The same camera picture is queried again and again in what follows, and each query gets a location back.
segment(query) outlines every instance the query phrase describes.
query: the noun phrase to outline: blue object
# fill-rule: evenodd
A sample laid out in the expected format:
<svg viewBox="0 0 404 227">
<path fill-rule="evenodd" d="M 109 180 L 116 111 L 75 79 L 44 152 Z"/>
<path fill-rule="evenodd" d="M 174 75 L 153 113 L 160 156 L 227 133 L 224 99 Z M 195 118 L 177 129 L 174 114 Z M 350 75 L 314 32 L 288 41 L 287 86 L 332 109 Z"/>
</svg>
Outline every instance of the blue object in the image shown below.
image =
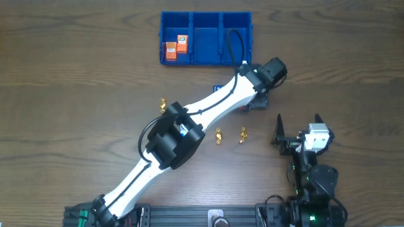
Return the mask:
<svg viewBox="0 0 404 227">
<path fill-rule="evenodd" d="M 227 32 L 235 28 L 244 42 L 244 60 L 251 63 L 253 26 L 251 12 L 162 12 L 160 62 L 165 65 L 230 66 Z M 188 53 L 177 53 L 176 61 L 165 60 L 165 43 L 188 35 Z M 242 49 L 235 33 L 230 34 L 234 58 L 241 64 Z"/>
<path fill-rule="evenodd" d="M 213 85 L 213 92 L 216 92 L 218 90 L 220 90 L 220 88 L 223 88 L 224 85 Z"/>
</svg>

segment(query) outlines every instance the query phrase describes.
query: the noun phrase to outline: blue bin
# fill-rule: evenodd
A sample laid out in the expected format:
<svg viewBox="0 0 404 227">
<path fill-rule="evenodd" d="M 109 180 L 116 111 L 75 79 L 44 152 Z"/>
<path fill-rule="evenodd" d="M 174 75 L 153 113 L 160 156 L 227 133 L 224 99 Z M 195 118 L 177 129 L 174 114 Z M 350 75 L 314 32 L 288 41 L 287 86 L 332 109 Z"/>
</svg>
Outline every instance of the blue bin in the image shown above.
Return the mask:
<svg viewBox="0 0 404 227">
<path fill-rule="evenodd" d="M 229 66 L 227 32 L 235 28 L 244 42 L 244 59 L 251 63 L 253 26 L 251 12 L 162 12 L 160 27 L 160 62 L 165 65 Z M 188 53 L 177 54 L 176 61 L 165 60 L 165 42 L 176 42 L 178 35 L 188 35 Z M 230 34 L 235 60 L 241 64 L 242 49 L 235 33 Z"/>
</svg>

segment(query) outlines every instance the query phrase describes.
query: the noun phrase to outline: blue tray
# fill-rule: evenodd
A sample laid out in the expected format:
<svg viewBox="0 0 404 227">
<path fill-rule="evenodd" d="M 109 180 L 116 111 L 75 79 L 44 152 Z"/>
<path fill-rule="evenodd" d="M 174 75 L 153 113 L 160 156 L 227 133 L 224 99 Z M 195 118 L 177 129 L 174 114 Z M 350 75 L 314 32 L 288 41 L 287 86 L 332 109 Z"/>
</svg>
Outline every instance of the blue tray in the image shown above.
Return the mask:
<svg viewBox="0 0 404 227">
<path fill-rule="evenodd" d="M 160 27 L 160 62 L 165 65 L 229 66 L 227 32 L 235 28 L 244 42 L 244 60 L 251 63 L 253 26 L 251 12 L 162 12 Z M 177 54 L 176 61 L 165 60 L 165 42 L 176 42 L 177 35 L 188 35 L 188 53 Z M 235 60 L 241 64 L 241 45 L 230 34 Z"/>
</svg>

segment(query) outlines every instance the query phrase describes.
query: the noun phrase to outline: wooden table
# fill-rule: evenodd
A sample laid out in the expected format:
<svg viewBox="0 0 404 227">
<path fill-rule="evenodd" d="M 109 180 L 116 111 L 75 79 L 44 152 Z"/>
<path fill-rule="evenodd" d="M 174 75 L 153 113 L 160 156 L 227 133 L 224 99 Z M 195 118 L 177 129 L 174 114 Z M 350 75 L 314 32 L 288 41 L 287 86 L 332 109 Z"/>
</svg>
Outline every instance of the wooden table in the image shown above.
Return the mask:
<svg viewBox="0 0 404 227">
<path fill-rule="evenodd" d="M 402 0 L 0 2 L 0 222 L 60 226 L 129 173 L 161 96 L 183 105 L 229 81 L 229 67 L 165 67 L 161 11 L 251 11 L 253 61 L 278 56 L 288 80 L 266 111 L 234 111 L 196 154 L 141 198 L 152 205 L 255 204 L 293 195 L 290 161 L 270 145 L 319 113 L 336 134 L 320 163 L 338 169 L 347 226 L 404 224 Z M 239 132 L 248 138 L 240 145 Z M 215 144 L 221 127 L 223 143 Z"/>
</svg>

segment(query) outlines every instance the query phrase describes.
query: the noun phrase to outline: robotic arm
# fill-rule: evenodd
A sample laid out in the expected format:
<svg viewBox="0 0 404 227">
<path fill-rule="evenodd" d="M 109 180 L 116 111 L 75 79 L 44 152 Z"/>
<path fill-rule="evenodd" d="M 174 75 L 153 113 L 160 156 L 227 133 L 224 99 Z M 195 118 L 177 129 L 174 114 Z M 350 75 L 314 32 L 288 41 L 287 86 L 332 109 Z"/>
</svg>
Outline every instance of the robotic arm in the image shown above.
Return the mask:
<svg viewBox="0 0 404 227">
<path fill-rule="evenodd" d="M 167 107 L 164 117 L 147 136 L 149 143 L 143 152 L 147 160 L 140 159 L 112 192 L 94 199 L 92 213 L 99 225 L 120 226 L 120 219 L 132 211 L 142 193 L 159 175 L 179 168 L 192 157 L 213 123 L 247 105 L 255 96 L 266 95 L 286 73 L 286 65 L 278 58 L 264 66 L 243 62 L 239 73 L 219 91 L 185 107 L 178 102 Z"/>
</svg>

